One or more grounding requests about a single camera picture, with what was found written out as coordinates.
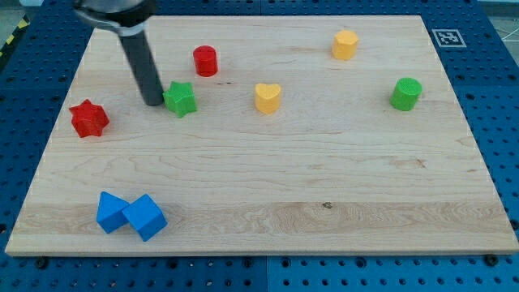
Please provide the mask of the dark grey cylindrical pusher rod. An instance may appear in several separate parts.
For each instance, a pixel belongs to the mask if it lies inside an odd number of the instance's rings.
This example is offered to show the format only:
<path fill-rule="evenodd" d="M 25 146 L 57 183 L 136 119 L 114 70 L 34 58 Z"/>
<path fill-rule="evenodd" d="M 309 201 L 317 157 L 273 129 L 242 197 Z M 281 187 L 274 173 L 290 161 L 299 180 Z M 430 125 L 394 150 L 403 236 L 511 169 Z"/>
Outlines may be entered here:
<path fill-rule="evenodd" d="M 120 36 L 122 48 L 144 104 L 158 106 L 164 103 L 161 79 L 144 31 L 131 36 Z"/>

